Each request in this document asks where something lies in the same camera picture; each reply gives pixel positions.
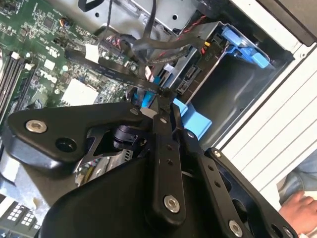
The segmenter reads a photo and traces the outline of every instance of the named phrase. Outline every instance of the motherboard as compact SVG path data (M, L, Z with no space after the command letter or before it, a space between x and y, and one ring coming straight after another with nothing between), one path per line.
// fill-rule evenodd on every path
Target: motherboard
M20 110L122 101L126 85L64 57L69 45L97 41L45 0L0 0L0 131ZM100 56L137 68L107 49Z

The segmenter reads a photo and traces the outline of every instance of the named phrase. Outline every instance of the expansion slot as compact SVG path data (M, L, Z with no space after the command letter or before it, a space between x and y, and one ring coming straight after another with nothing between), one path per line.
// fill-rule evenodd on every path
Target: expansion slot
M6 60L0 80L0 125L6 115L20 73L25 66L24 62L25 60L15 52L11 52Z
M32 78L33 78L35 72L36 72L36 67L33 67L30 74L27 77L22 78L22 82L21 82L21 84L19 86L19 90L18 90L19 95L13 99L15 102L17 102L17 104L13 109L11 109L12 113L16 112L16 111L20 111L23 109L24 99L26 97L28 89L30 88L31 81L32 81Z

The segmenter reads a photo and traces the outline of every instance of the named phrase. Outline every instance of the bolt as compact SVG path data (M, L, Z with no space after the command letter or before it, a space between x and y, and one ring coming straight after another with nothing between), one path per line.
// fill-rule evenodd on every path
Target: bolt
M40 120L30 120L25 125L26 129L33 133L42 134L48 130L46 124Z
M160 118L160 121L163 122L164 124L167 123L167 120L165 118Z
M138 111L135 110L135 109L130 109L130 113L132 113L132 114L134 114L136 116L139 114Z
M190 138L195 138L195 135L191 131L187 132L187 134Z
M287 227L283 227L285 233L288 235L290 238L294 238L294 235L291 233L291 231Z
M213 151L213 154L216 155L218 158L221 158L221 154L220 154L219 151L214 150L214 151Z
M242 237L243 232L241 227L235 221L229 222L230 230L236 235L236 237Z
M164 205L168 211L172 213L178 213L180 210L179 202L172 195L168 195L164 198Z

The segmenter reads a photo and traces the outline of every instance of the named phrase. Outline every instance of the black plastic mount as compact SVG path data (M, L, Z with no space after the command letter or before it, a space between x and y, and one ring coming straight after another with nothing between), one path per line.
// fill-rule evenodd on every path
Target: black plastic mount
M63 177L75 172L87 154L91 130L102 127L105 133L119 125L138 126L143 117L130 103L20 111L9 116L2 140L7 153L20 162ZM47 131L30 132L30 120L44 122Z
M85 156L94 159L100 145L101 153L118 153L128 144L139 150L137 158L60 198L38 237L278 238L287 237L284 229L297 237L220 151L203 153L197 137L184 129L173 98L168 89L158 96L151 122L130 103L9 116L4 150L48 177L70 175ZM47 130L30 132L30 120L44 122Z

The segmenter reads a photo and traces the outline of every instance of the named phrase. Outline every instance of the finger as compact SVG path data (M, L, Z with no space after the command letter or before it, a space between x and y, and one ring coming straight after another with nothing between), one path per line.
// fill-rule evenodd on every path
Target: finger
M296 193L294 193L294 194L290 197L289 201L298 202L298 201L300 201L300 200L302 199L302 197L304 196L304 194L305 194L304 191L296 192Z
M312 197L304 197L300 200L301 204L303 205L309 205L312 202L314 202L314 199Z
M317 213L317 201L313 201L312 203L310 203L309 208L312 209L313 211L315 211Z

